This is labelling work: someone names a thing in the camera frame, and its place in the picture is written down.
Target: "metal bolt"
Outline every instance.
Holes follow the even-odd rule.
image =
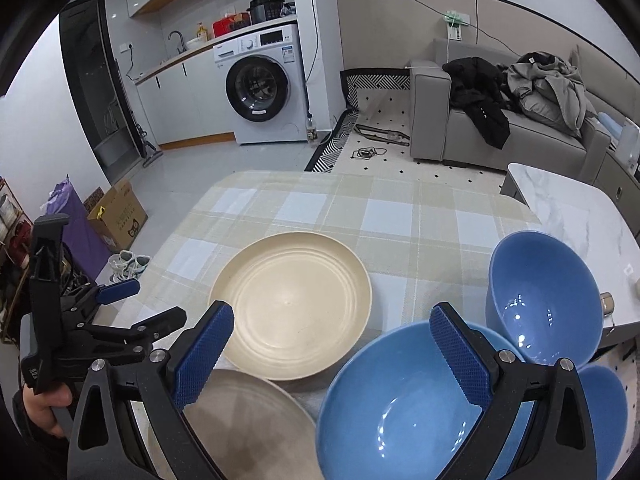
[[[96,359],[93,363],[91,363],[91,370],[93,370],[94,372],[99,372],[104,368],[104,365],[104,359]]]
[[[566,370],[567,372],[570,372],[571,370],[574,369],[574,364],[572,363],[571,359],[567,359],[566,357],[563,357],[562,359],[560,359],[560,366],[562,367],[563,370]]]
[[[154,350],[149,354],[149,360],[152,363],[159,363],[160,361],[163,361],[165,357],[166,352],[164,350]]]
[[[500,350],[498,357],[503,363],[513,363],[516,360],[516,354],[511,350]]]

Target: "pile of clothes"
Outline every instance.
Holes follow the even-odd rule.
[[[511,66],[465,57],[442,69],[451,76],[450,105],[464,110],[486,143],[499,150],[511,133],[502,110],[577,139],[585,118],[596,116],[578,69],[553,54],[525,54]]]

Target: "white washing machine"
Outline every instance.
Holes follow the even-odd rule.
[[[214,47],[238,144],[306,140],[305,72],[294,23]]]

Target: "checkered tablecloth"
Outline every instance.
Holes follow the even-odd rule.
[[[96,323],[130,326],[175,305],[194,326],[225,264],[247,245],[295,230],[327,234],[363,261],[373,287],[369,325],[354,351],[380,333],[426,319],[449,301],[484,324],[489,260],[497,243],[538,229],[516,200],[418,180],[348,174],[236,173],[207,192],[169,236],[138,295],[102,307]],[[177,333],[156,346],[168,348]],[[220,366],[230,364],[224,359]],[[315,418],[339,369],[281,384]]]

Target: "light blue bowl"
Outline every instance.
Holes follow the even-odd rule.
[[[519,352],[485,327],[495,349]],[[532,409],[520,407],[489,478],[507,473]],[[326,480],[431,480],[455,455],[481,413],[466,401],[423,321],[386,333],[360,350],[329,387],[316,451]]]
[[[578,371],[578,375],[587,399],[596,441],[598,480],[607,480],[625,439],[625,389],[615,373],[604,366],[586,365]]]
[[[489,266],[486,324],[534,363],[568,357],[577,368],[598,349],[604,318],[586,264],[552,236],[522,231],[495,248]]]

